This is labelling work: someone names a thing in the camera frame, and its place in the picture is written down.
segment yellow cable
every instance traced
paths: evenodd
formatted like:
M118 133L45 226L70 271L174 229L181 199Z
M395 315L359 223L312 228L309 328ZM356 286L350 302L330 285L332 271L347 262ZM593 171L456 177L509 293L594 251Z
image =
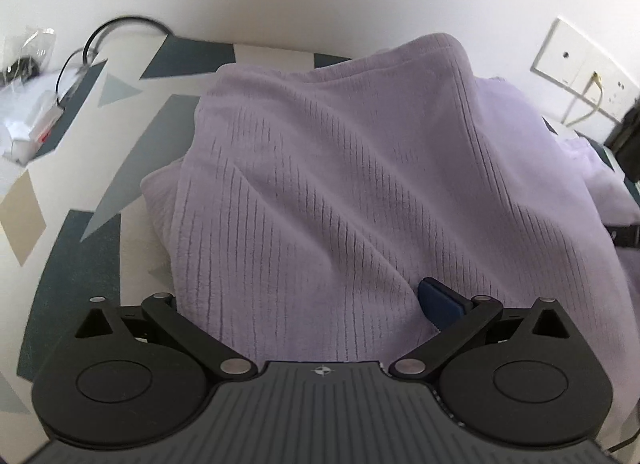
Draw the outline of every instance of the yellow cable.
M591 112L589 112L585 116L582 116L581 118L577 118L576 120L573 120L570 123L567 123L565 126L574 126L574 124L580 123L581 121L584 121L585 119L590 118L593 114L595 114L598 110L600 110L600 105L602 104L602 100L604 99L604 89L602 88L602 78L600 77L600 74L598 74L597 72L594 72L593 76L591 76L591 79L589 80L589 83L590 84L596 83L596 85L600 89L600 97L598 99L598 103L596 104L595 108Z

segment gray ribbed platform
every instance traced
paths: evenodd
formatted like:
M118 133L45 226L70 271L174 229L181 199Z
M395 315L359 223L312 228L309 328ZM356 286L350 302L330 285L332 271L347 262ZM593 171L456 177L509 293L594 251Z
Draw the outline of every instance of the gray ribbed platform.
M50 443L33 464L599 464L593 442L550 451L496 446L451 420L430 390L376 363L271 363L224 384L180 433L139 449L94 452Z

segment lavender fleece blanket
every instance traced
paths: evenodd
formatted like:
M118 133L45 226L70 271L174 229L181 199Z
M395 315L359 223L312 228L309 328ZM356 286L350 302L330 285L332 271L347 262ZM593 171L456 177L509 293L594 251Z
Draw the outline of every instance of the lavender fleece blanket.
M583 174L455 39L308 73L223 66L195 119L142 190L196 325L258 363L387 365L437 334L425 276L507 307L553 296L614 385L605 431L631 412L637 290Z

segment black object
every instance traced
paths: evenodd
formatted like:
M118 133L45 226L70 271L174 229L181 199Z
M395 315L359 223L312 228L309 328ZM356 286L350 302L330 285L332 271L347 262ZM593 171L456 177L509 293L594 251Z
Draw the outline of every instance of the black object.
M38 62L31 56L22 56L2 71L0 86L8 85L18 78L24 83L38 75L40 75Z
M607 137L605 146L632 182L640 180L640 101L629 109L620 124Z
M137 307L93 298L34 382L52 441L29 462L615 462L592 440L611 385L557 301L508 309L433 279L420 293L444 296L421 303L450 325L390 376L377 362L258 372L168 293Z
M617 248L640 249L640 224L605 227Z

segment wall outlet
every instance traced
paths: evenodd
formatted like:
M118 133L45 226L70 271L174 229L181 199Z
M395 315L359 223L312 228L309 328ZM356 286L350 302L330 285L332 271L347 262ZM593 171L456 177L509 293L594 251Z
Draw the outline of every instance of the wall outlet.
M593 73L597 72L604 88L600 111L617 121L640 95L638 83L608 54L561 18L552 25L532 69L592 104L597 104L600 97L598 86L590 84Z
M570 88L592 47L580 32L558 18L546 36L532 69Z
M593 104L600 99L600 89L595 83L590 84L594 72L602 79L602 112L619 121L640 94L640 88L605 52L594 46L571 86Z

